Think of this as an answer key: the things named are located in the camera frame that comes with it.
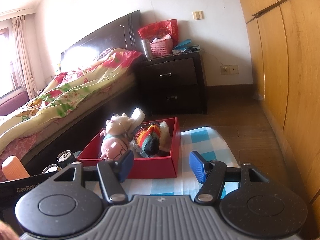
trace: nightstand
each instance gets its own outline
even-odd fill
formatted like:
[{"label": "nightstand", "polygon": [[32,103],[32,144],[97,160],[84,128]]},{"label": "nightstand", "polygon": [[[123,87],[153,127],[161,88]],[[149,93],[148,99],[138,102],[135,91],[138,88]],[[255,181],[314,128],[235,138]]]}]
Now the nightstand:
[{"label": "nightstand", "polygon": [[151,114],[207,113],[206,80],[200,52],[139,63],[139,91]]}]

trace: gray ribbed panel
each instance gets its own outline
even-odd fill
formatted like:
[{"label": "gray ribbed panel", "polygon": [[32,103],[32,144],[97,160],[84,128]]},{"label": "gray ribbed panel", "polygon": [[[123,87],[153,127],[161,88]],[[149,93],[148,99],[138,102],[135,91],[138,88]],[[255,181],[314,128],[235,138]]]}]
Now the gray ribbed panel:
[{"label": "gray ribbed panel", "polygon": [[[39,240],[28,234],[22,240]],[[201,206],[189,196],[134,196],[121,206],[112,206],[101,222],[71,240],[245,240],[221,221],[213,207]],[[297,236],[286,238],[300,239]]]}]

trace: headboard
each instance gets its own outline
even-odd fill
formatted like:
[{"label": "headboard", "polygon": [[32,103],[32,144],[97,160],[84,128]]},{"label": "headboard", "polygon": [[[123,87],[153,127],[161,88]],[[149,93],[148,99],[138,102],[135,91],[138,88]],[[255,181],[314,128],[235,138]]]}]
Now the headboard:
[{"label": "headboard", "polygon": [[90,62],[105,49],[111,47],[143,52],[141,38],[138,34],[139,28],[140,10],[104,25],[62,52],[61,68],[63,69],[63,66],[67,63]]}]

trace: curtain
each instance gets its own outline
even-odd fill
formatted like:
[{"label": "curtain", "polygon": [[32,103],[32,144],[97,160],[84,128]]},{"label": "curtain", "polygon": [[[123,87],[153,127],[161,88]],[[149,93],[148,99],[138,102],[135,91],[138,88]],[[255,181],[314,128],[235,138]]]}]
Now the curtain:
[{"label": "curtain", "polygon": [[15,45],[16,69],[21,81],[21,86],[28,92],[29,99],[37,96],[37,88],[31,70],[28,49],[25,44],[25,19],[24,15],[12,18],[12,36]]}]

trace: metal bolt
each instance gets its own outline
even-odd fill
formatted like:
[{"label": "metal bolt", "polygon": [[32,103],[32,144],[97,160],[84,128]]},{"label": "metal bolt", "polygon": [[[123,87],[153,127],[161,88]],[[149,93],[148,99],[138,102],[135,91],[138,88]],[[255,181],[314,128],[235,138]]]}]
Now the metal bolt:
[{"label": "metal bolt", "polygon": [[198,200],[202,201],[202,202],[209,202],[209,201],[213,200],[213,196],[210,194],[200,194],[198,196]]},{"label": "metal bolt", "polygon": [[125,200],[125,195],[121,193],[113,194],[110,196],[110,200],[113,202],[121,202]]}]

